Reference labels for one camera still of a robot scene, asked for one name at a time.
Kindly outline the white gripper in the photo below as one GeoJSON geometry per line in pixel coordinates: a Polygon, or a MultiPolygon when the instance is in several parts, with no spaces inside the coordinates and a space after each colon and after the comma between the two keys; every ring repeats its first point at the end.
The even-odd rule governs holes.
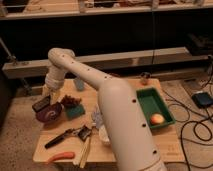
{"type": "Polygon", "coordinates": [[[51,97],[51,103],[56,103],[60,97],[59,89],[64,84],[64,71],[56,66],[50,66],[49,71],[46,74],[45,85],[42,87],[42,96],[51,97]]]}

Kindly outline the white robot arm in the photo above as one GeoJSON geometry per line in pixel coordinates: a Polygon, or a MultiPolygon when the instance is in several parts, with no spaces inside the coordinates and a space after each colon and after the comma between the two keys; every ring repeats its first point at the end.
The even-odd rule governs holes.
{"type": "Polygon", "coordinates": [[[98,106],[119,171],[167,171],[151,130],[128,81],[80,63],[72,50],[52,48],[45,84],[59,90],[71,72],[97,91],[98,106]]]}

